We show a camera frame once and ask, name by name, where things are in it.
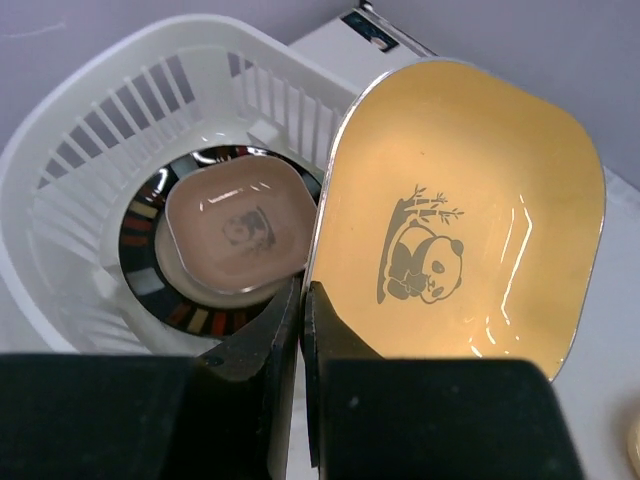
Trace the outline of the round black rimmed plate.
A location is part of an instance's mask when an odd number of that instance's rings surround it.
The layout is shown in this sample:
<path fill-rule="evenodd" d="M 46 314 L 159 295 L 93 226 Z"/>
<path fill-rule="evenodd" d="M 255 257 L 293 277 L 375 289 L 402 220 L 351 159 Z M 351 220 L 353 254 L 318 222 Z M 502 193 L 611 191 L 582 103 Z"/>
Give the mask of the round black rimmed plate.
<path fill-rule="evenodd" d="M 237 294 L 207 289 L 186 273 L 165 218 L 167 196 L 184 176 L 245 155 L 273 156 L 292 165 L 317 207 L 323 180 L 320 171 L 267 149 L 231 145 L 194 151 L 162 166 L 134 194 L 121 222 L 118 256 L 131 293 L 153 318 L 189 335 L 224 338 L 234 334 L 258 317 L 276 293 L 303 271 Z"/>

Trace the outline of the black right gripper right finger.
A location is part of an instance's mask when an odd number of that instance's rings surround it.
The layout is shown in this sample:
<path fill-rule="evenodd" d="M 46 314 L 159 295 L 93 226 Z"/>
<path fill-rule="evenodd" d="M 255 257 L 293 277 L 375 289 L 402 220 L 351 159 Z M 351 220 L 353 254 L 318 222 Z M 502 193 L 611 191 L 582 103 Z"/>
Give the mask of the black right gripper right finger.
<path fill-rule="evenodd" d="M 308 287 L 311 462 L 323 479 L 580 479 L 551 384 L 524 360 L 385 359 Z"/>

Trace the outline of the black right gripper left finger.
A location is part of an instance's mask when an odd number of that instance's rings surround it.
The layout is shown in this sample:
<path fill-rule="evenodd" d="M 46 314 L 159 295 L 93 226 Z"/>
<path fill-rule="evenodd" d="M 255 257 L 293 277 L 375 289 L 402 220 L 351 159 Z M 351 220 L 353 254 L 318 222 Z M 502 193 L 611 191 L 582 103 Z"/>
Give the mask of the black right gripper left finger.
<path fill-rule="evenodd" d="M 5 354 L 5 479 L 282 479 L 301 282 L 198 357 Z"/>

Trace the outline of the brown square panda dish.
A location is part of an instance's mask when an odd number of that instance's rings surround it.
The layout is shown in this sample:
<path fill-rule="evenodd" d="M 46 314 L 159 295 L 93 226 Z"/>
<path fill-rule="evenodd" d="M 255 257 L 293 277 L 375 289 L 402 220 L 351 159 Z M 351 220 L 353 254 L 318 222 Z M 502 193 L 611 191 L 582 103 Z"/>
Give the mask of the brown square panda dish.
<path fill-rule="evenodd" d="M 304 270 L 316 212 L 292 165 L 257 155 L 184 176 L 165 204 L 186 273 L 220 294 L 253 291 Z"/>

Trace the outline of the yellow square dish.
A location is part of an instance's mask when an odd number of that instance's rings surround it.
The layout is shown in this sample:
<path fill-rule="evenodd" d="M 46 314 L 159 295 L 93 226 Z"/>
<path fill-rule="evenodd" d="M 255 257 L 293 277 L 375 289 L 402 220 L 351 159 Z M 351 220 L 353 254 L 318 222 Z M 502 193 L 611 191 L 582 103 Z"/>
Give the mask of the yellow square dish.
<path fill-rule="evenodd" d="M 471 64 L 418 60 L 339 126 L 305 283 L 382 357 L 525 359 L 554 378 L 605 204 L 571 114 Z"/>

